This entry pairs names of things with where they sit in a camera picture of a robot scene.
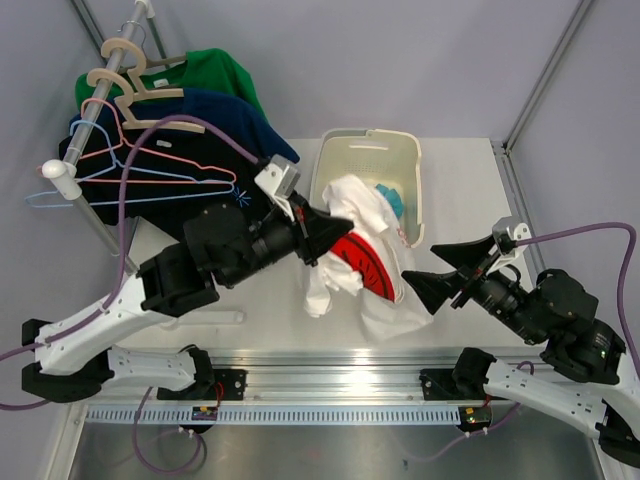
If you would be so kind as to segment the blue wire hanger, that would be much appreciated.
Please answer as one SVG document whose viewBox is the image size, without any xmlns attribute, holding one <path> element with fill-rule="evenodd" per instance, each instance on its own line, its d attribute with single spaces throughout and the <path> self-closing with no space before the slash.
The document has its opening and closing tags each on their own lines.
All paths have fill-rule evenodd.
<svg viewBox="0 0 640 480">
<path fill-rule="evenodd" d="M 38 193 L 34 193 L 31 195 L 28 195 L 24 198 L 24 201 L 27 205 L 33 207 L 33 208 L 63 208 L 63 207 L 69 207 L 71 205 L 70 201 L 75 199 L 75 194 L 77 193 L 77 191 L 80 190 L 80 183 L 110 183 L 110 184 L 118 184 L 121 185 L 122 181 L 120 178 L 118 179 L 112 179 L 112 178 L 106 178 L 107 174 L 111 174 L 111 173 L 121 173 L 124 169 L 124 163 L 121 162 L 116 154 L 115 154 L 115 150 L 116 147 L 112 145 L 111 143 L 111 137 L 109 136 L 109 134 L 107 133 L 107 131 L 98 123 L 95 122 L 90 122 L 87 120 L 82 120 L 82 119 L 77 119 L 74 120 L 71 124 L 70 124 L 70 133 L 73 134 L 77 128 L 78 125 L 88 125 L 93 127 L 94 129 L 98 129 L 104 136 L 105 140 L 106 140 L 106 144 L 107 144 L 107 148 L 103 149 L 101 151 L 96 151 L 96 152 L 92 152 L 90 154 L 83 154 L 82 157 L 91 157 L 91 156 L 95 156 L 95 155 L 101 155 L 103 153 L 108 153 L 110 158 L 111 158 L 111 162 L 110 165 L 107 168 L 104 168 L 102 170 L 96 171 L 90 175 L 81 177 L 81 178 L 76 178 L 75 175 L 77 174 L 77 168 L 73 165 L 70 165 L 68 162 L 65 162 L 64 165 L 67 169 L 66 173 L 67 176 L 65 177 L 65 180 L 68 179 L 68 177 L 71 177 L 71 180 L 73 182 L 73 185 L 70 186 L 71 189 L 71 193 L 72 193 L 72 197 L 69 198 L 68 196 L 65 196 L 66 202 L 65 203 L 61 203 L 61 204 L 36 204 L 35 200 L 37 198 L 41 198 L 41 197 L 45 197 L 45 196 L 50 196 L 50 195 L 56 195 L 57 193 L 61 194 L 61 192 L 59 191 L 59 189 L 53 190 L 53 191 L 42 191 L 42 192 L 38 192 Z M 191 198 L 199 198 L 199 197 L 211 197 L 211 196 L 216 196 L 216 195 L 223 195 L 223 194 L 231 194 L 234 192 L 234 189 L 236 187 L 236 181 L 237 181 L 237 175 L 228 169 L 224 169 L 224 168 L 219 168 L 219 167 L 203 167 L 201 165 L 199 165 L 196 162 L 193 162 L 191 160 L 186 160 L 186 159 L 182 159 L 179 157 L 174 157 L 171 155 L 166 155 L 166 158 L 170 159 L 170 160 L 176 160 L 179 162 L 183 162 L 183 163 L 192 163 L 193 165 L 195 165 L 198 168 L 204 169 L 204 170 L 216 170 L 216 171 L 220 171 L 222 173 L 226 173 L 229 174 L 231 176 L 231 179 L 229 181 L 227 180 L 217 180 L 217 179 L 204 179 L 204 180 L 198 180 L 196 178 L 190 177 L 190 176 L 185 176 L 185 175 L 179 175 L 179 174 L 174 174 L 174 173 L 170 173 L 170 172 L 164 172 L 164 171 L 158 171 L 158 170 L 150 170 L 150 169 L 144 169 L 144 168 L 138 168 L 138 167 L 130 167 L 130 172 L 135 171 L 135 172 L 139 172 L 139 173 L 147 173 L 147 174 L 154 174 L 154 175 L 160 175 L 163 177 L 170 177 L 170 180 L 131 180 L 128 179 L 126 181 L 127 184 L 134 184 L 134 185 L 204 185 L 204 186 L 213 186 L 213 185 L 218 185 L 218 186 L 225 186 L 226 189 L 225 190 L 220 190 L 220 191 L 207 191 L 204 193 L 190 193 L 190 194 L 184 194 L 184 195 L 165 195 L 165 196 L 157 196 L 157 197 L 150 197 L 150 198 L 139 198 L 139 199 L 128 199 L 125 200 L 124 203 L 125 204 L 133 204 L 133 203 L 150 203 L 150 202 L 160 202 L 160 201 L 172 201 L 172 200 L 181 200 L 181 199 L 191 199 Z"/>
</svg>

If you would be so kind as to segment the light blue t shirt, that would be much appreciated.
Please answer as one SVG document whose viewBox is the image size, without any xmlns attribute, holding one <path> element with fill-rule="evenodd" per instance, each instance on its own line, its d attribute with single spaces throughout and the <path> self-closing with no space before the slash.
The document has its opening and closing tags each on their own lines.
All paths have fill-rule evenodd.
<svg viewBox="0 0 640 480">
<path fill-rule="evenodd" d="M 400 219 L 404 214 L 405 207 L 401 195 L 398 193 L 398 191 L 383 184 L 377 184 L 375 188 L 389 203 L 395 216 Z"/>
</svg>

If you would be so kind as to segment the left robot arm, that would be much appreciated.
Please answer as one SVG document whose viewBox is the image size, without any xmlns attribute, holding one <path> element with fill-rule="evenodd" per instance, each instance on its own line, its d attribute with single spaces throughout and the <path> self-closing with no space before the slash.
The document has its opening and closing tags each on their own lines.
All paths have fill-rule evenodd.
<svg viewBox="0 0 640 480">
<path fill-rule="evenodd" d="M 219 377 L 206 350 L 158 354 L 119 343 L 217 302 L 219 287 L 232 289 L 290 254 L 315 265 L 354 227 L 299 195 L 289 203 L 291 214 L 274 207 L 258 222 L 230 204 L 208 206 L 185 222 L 181 242 L 143 262 L 117 293 L 62 321 L 24 322 L 22 343 L 34 360 L 21 371 L 22 390 L 53 403 L 122 387 L 152 387 L 161 400 L 212 399 Z"/>
</svg>

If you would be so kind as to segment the pink wire hanger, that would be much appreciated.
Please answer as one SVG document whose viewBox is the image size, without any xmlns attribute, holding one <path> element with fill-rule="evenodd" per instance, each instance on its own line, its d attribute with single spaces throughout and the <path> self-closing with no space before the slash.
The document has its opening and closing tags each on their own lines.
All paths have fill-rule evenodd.
<svg viewBox="0 0 640 480">
<path fill-rule="evenodd" d="M 87 99 L 85 99 L 82 104 L 81 104 L 81 108 L 80 108 L 80 119 L 78 120 L 79 124 L 83 124 L 89 127 L 92 127 L 93 129 L 96 129 L 98 127 L 100 127 L 100 124 L 97 121 L 94 122 L 89 122 L 89 121 L 85 121 L 83 118 L 83 114 L 85 113 L 85 110 L 87 109 L 88 105 L 90 103 L 94 103 L 94 104 L 99 104 L 102 106 L 105 106 L 106 108 L 108 108 L 111 112 L 112 112 L 112 117 L 114 119 L 114 122 L 116 124 L 116 130 L 118 133 L 118 139 L 119 141 L 113 145 L 111 143 L 111 136 L 108 133 L 104 134 L 105 137 L 105 143 L 107 145 L 106 148 L 102 149 L 102 150 L 95 150 L 95 151 L 90 151 L 89 153 L 85 153 L 84 151 L 80 151 L 77 147 L 75 147 L 72 144 L 69 144 L 67 149 L 71 149 L 74 152 L 78 152 L 79 153 L 79 159 L 88 159 L 88 158 L 92 158 L 92 157 L 96 157 L 98 155 L 101 154 L 105 154 L 105 153 L 109 153 L 109 154 L 114 154 L 116 150 L 121 149 L 123 146 L 132 148 L 134 146 L 133 143 L 131 143 L 124 135 L 123 133 L 123 127 L 122 127 L 122 122 L 119 119 L 119 114 L 116 112 L 116 107 L 109 102 L 108 100 L 102 100 L 102 99 L 98 99 L 96 97 L 89 97 Z M 179 162 L 179 163 L 183 163 L 186 165 L 191 165 L 201 171 L 216 171 L 216 172 L 221 172 L 221 173 L 225 173 L 231 176 L 231 182 L 235 182 L 237 180 L 237 175 L 235 172 L 233 172 L 232 170 L 226 169 L 226 168 L 222 168 L 222 167 L 216 167 L 216 166 L 206 166 L 206 165 L 201 165 L 198 162 L 194 161 L 194 160 L 190 160 L 190 159 L 186 159 L 186 158 L 182 158 L 179 156 L 175 156 L 175 155 L 170 155 L 170 154 L 166 154 L 166 153 L 162 153 L 162 152 L 158 152 L 146 147 L 141 147 L 139 150 L 140 153 L 148 153 L 148 154 L 152 154 L 161 158 L 165 158 L 167 160 L 170 161 L 175 161 L 175 162 Z"/>
</svg>

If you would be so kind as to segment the black t shirt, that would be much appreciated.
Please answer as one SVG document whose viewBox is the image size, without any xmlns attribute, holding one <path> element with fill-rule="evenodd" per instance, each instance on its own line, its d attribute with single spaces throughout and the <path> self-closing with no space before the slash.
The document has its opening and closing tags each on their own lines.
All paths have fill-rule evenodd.
<svg viewBox="0 0 640 480">
<path fill-rule="evenodd" d="M 111 136 L 111 143 L 116 144 L 118 133 L 115 129 L 106 130 Z M 128 132 L 126 138 L 134 143 L 139 134 Z M 106 148 L 103 134 L 94 129 L 84 149 L 85 153 Z M 175 239 L 184 237 L 183 224 L 198 216 L 206 207 L 213 204 L 227 204 L 237 207 L 249 222 L 262 220 L 271 210 L 270 202 L 254 183 L 257 166 L 239 155 L 226 142 L 216 135 L 206 132 L 192 134 L 169 130 L 154 133 L 144 147 L 194 160 L 201 165 L 216 166 L 232 170 L 237 175 L 236 187 L 231 194 L 199 197 L 172 201 L 126 204 L 125 216 L 142 217 Z M 125 162 L 131 148 L 123 146 L 115 151 L 117 158 Z M 76 164 L 77 176 L 84 177 L 96 171 L 107 168 L 111 158 L 108 153 L 96 157 L 81 159 Z M 216 171 L 201 171 L 191 165 L 170 161 L 148 153 L 138 152 L 133 167 L 170 172 L 190 176 L 198 180 L 217 179 L 227 180 L 231 176 Z M 121 178 L 121 173 L 107 174 L 106 178 Z M 170 180 L 170 177 L 139 173 L 132 171 L 128 179 L 134 180 Z M 99 218 L 107 225 L 118 223 L 118 207 L 116 201 L 119 195 L 119 185 L 110 183 L 81 183 L 85 199 L 89 202 Z M 225 186 L 204 185 L 134 185 L 127 184 L 126 200 L 150 198 L 165 195 L 184 195 L 190 193 L 204 193 L 207 191 L 225 190 Z"/>
</svg>

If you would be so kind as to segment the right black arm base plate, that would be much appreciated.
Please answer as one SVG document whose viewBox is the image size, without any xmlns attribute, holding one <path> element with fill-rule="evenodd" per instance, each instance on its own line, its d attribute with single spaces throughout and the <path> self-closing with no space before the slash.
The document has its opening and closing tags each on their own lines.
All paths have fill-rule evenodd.
<svg viewBox="0 0 640 480">
<path fill-rule="evenodd" d="M 419 373 L 423 398 L 433 401 L 484 401 L 482 380 L 481 374 L 456 373 L 452 368 L 426 368 Z"/>
</svg>

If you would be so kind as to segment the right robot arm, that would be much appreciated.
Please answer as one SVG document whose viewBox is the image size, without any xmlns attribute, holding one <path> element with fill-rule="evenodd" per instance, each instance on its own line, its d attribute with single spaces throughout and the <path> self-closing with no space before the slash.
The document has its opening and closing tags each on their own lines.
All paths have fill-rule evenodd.
<svg viewBox="0 0 640 480">
<path fill-rule="evenodd" d="M 508 399 L 564 421 L 597 440 L 601 450 L 639 465 L 639 379 L 629 345 L 597 319 L 598 300 L 568 273 L 548 269 L 527 291 L 502 273 L 517 242 L 508 235 L 432 247 L 452 266 L 448 273 L 405 271 L 403 279 L 430 314 L 445 302 L 468 301 L 499 320 L 527 345 L 541 345 L 541 360 L 561 376 L 589 387 L 572 391 L 523 374 L 479 348 L 466 347 L 451 372 L 466 398 Z"/>
</svg>

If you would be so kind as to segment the beige wooden hanger front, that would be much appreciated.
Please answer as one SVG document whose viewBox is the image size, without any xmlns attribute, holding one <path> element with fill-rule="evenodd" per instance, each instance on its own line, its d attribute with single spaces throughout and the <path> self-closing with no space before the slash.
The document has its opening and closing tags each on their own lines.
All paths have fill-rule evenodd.
<svg viewBox="0 0 640 480">
<path fill-rule="evenodd" d="M 185 120 L 162 120 L 162 119 L 139 119 L 131 110 L 131 106 L 136 102 L 144 100 L 164 100 L 164 99 L 183 99 L 184 91 L 182 89 L 163 89 L 159 92 L 147 92 L 124 94 L 114 99 L 115 105 L 124 117 L 122 127 L 125 130 L 142 130 L 157 127 L 158 129 L 176 130 L 189 133 L 202 134 L 205 127 L 198 125 L 194 121 Z"/>
</svg>

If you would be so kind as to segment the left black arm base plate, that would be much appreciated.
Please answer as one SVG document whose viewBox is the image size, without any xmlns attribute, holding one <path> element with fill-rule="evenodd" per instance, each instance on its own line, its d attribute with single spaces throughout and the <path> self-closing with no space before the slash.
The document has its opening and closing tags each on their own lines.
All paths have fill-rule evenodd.
<svg viewBox="0 0 640 480">
<path fill-rule="evenodd" d="M 205 391 L 203 400 L 243 401 L 248 372 L 236 368 L 215 368 L 214 381 Z"/>
</svg>

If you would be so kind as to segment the white red print t shirt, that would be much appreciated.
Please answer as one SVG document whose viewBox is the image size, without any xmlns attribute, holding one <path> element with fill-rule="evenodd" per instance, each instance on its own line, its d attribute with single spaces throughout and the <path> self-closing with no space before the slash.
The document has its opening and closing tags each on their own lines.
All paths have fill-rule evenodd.
<svg viewBox="0 0 640 480">
<path fill-rule="evenodd" d="M 331 181 L 322 200 L 332 217 L 349 219 L 354 228 L 307 274 L 304 308 L 319 318 L 332 309 L 332 294 L 360 299 L 360 317 L 368 336 L 386 341 L 434 322 L 402 278 L 415 269 L 414 256 L 399 219 L 376 190 L 355 175 Z"/>
</svg>

